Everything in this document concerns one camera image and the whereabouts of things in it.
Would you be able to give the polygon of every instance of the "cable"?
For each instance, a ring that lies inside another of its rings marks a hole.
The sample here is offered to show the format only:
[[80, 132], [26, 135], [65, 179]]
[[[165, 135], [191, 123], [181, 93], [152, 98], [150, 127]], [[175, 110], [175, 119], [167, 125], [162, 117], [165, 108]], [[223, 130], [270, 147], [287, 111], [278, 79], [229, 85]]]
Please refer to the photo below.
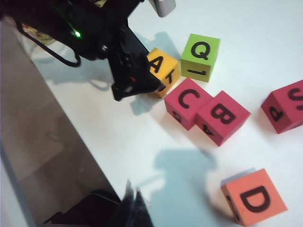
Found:
[[59, 61], [61, 61], [62, 63], [66, 64], [67, 66], [70, 67], [79, 67], [81, 65], [81, 58], [78, 54], [75, 53], [75, 59], [77, 60], [77, 62], [72, 62], [69, 60], [66, 60], [65, 58], [63, 58], [62, 56], [58, 55], [56, 52], [52, 51], [51, 49], [49, 49], [47, 46], [45, 46], [44, 44], [42, 44], [41, 42], [39, 42], [38, 40], [36, 40], [34, 37], [30, 36], [28, 33], [26, 33], [23, 30], [23, 26], [19, 21], [16, 21], [16, 25], [17, 25], [17, 29], [18, 31], [24, 35], [25, 37], [29, 38], [30, 40], [32, 40], [35, 44], [37, 44], [38, 46], [40, 46], [43, 50], [45, 50], [46, 52], [48, 52], [50, 55], [52, 55], [53, 57], [55, 57], [56, 59], [58, 59]]

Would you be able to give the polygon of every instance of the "metal part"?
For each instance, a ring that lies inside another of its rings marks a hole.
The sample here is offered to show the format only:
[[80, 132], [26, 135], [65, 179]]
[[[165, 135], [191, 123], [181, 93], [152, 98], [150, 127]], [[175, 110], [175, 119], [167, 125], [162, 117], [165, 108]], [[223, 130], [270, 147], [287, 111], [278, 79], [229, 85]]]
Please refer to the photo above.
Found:
[[165, 17], [176, 7], [175, 0], [149, 0], [159, 17]]

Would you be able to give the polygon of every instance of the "letter c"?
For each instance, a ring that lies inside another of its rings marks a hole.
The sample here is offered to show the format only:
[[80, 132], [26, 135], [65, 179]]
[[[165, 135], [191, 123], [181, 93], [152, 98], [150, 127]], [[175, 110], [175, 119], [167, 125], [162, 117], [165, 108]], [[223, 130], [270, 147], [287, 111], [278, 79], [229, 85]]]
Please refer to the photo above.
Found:
[[194, 90], [194, 89], [187, 89], [187, 90], [183, 91], [183, 92], [180, 94], [178, 100], [179, 100], [180, 105], [181, 105], [183, 108], [185, 108], [185, 109], [188, 109], [188, 108], [189, 108], [189, 105], [186, 104], [186, 103], [183, 101], [184, 97], [185, 97], [187, 94], [193, 94], [194, 96], [196, 96], [196, 98], [199, 98], [199, 97], [200, 97], [200, 94], [199, 94], [196, 90]]

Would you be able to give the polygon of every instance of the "letter block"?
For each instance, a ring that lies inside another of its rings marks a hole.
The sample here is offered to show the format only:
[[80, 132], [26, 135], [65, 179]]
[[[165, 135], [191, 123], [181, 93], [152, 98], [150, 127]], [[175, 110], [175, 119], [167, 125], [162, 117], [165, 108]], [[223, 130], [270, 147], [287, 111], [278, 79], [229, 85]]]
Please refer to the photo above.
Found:
[[155, 92], [158, 96], [164, 97], [168, 90], [179, 80], [179, 62], [163, 51], [154, 48], [148, 55], [150, 72], [165, 85], [162, 91]]
[[226, 183], [221, 190], [242, 226], [250, 226], [287, 210], [265, 169]]
[[185, 79], [165, 98], [166, 109], [186, 130], [195, 125], [196, 113], [213, 97], [190, 78]]
[[221, 146], [246, 121], [250, 112], [224, 91], [197, 112], [196, 125]]
[[190, 34], [181, 57], [181, 75], [208, 82], [214, 68], [220, 39]]
[[261, 107], [277, 133], [303, 125], [303, 80], [271, 92]]

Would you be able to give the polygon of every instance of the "brown floor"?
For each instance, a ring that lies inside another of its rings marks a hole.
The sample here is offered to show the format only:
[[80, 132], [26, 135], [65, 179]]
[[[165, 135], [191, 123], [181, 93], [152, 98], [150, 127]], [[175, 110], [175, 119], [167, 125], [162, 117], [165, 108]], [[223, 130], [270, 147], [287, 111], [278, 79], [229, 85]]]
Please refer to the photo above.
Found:
[[1, 142], [37, 223], [113, 192], [8, 25], [1, 24]]

